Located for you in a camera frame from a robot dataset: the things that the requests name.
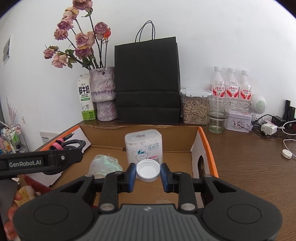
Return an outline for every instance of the bouquet of dried flowers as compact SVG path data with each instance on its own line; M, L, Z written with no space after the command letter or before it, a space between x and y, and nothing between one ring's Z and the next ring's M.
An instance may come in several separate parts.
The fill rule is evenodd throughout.
M108 38L111 35L111 30L103 22L93 25L91 19L92 9L92 0L73 0L73 6L65 10L63 18L60 23L58 23L58 28L54 32L54 37L56 40L67 39L70 42L70 46L64 52L60 51L58 46L45 46L46 50L44 53L45 59L53 58L52 65L57 68L62 68L63 66L68 65L69 68L73 67L73 63L80 63L82 67L87 68L88 70L105 68L106 67L106 54L107 54L107 45ZM77 16L79 11L87 11L87 15L83 16L84 18L89 17L92 31L84 33L79 25ZM74 24L76 22L80 32L76 33L74 31ZM71 30L75 35L76 44L74 44L69 39L68 31ZM98 45L99 49L99 63L97 62L93 45L95 42ZM105 62L102 62L102 50L105 45Z

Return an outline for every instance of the red and white bottle label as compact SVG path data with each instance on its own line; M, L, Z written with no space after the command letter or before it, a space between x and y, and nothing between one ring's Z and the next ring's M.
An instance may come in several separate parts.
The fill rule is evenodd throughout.
M240 98L249 100L251 98L251 88L242 88L240 91Z
M214 85L213 86L213 96L225 97L225 86Z
M226 90L226 96L238 98L239 97L239 87L235 85L228 86Z

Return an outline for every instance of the glass cup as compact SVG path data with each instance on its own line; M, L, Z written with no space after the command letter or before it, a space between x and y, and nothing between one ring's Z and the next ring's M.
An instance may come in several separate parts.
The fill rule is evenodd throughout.
M231 102L221 97L207 97L207 129L213 133L224 131Z

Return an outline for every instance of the human hand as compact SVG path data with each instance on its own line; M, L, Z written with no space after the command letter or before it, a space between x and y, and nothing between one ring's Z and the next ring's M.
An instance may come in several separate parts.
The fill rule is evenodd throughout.
M14 199L17 201L22 200L22 196L18 191L16 192ZM17 233L12 223L13 216L17 209L18 209L17 204L13 202L12 206L7 211L7 217L9 220L6 222L6 224L4 224L4 231L6 233L6 237L8 240L14 240L17 237Z

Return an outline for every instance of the white cable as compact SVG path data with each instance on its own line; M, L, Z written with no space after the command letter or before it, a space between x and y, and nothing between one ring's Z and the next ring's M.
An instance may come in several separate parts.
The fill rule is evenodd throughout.
M292 123L292 122L296 122L296 120L288 121L288 122L286 122L285 124L283 124L282 131L283 131L286 135L289 135L289 136L296 136L296 134L289 134L289 133L287 133L287 132L284 131L284 129L285 129L284 126L285 126L286 124L288 124L288 123Z
M294 140L294 139L286 139L286 140L283 140L283 143L284 143L284 145L285 145L285 148L286 148L289 152L291 152L291 151L289 150L289 148L286 146L285 141L296 141L296 140Z

